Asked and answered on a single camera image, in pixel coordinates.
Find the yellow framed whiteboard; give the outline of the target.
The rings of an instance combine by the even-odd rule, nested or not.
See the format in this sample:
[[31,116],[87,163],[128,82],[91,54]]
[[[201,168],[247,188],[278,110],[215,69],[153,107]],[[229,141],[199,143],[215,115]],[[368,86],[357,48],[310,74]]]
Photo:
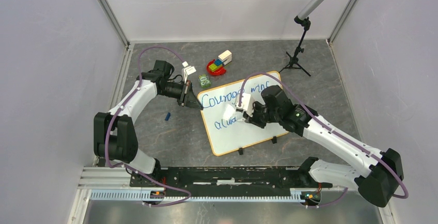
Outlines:
[[257,143],[272,139],[272,137],[288,134],[277,123],[268,123],[265,128],[259,128],[246,122],[242,113],[236,112],[229,119],[223,119],[228,105],[234,105],[240,94],[243,80],[202,91],[197,98],[203,105],[201,116],[207,131],[212,152],[216,156],[237,151]]

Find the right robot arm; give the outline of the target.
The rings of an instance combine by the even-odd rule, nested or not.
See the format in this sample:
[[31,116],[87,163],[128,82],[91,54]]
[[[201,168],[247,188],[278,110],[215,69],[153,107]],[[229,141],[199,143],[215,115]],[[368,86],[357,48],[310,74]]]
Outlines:
[[408,197],[402,182],[401,155],[397,151],[391,148],[382,151],[355,139],[312,108],[292,103],[278,85],[263,90],[261,97],[262,103],[250,93],[243,93],[236,100],[245,122],[262,129],[277,123],[287,132],[316,142],[346,162],[346,165],[333,164],[309,157],[298,173],[303,186],[311,187],[318,182],[350,188],[377,207],[387,206],[391,198]]

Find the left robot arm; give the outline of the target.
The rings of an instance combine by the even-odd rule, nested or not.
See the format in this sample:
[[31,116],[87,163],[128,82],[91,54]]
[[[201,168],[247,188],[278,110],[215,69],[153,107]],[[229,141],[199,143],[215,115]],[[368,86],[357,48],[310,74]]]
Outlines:
[[142,179],[149,186],[162,181],[162,172],[156,167],[158,160],[145,154],[138,146],[134,123],[146,105],[156,96],[173,98],[179,106],[202,110],[188,76],[195,68],[183,62],[182,81],[170,79],[175,68],[170,63],[157,60],[154,68],[142,72],[134,86],[115,107],[97,113],[93,119],[93,151],[95,156],[123,163],[143,172]]

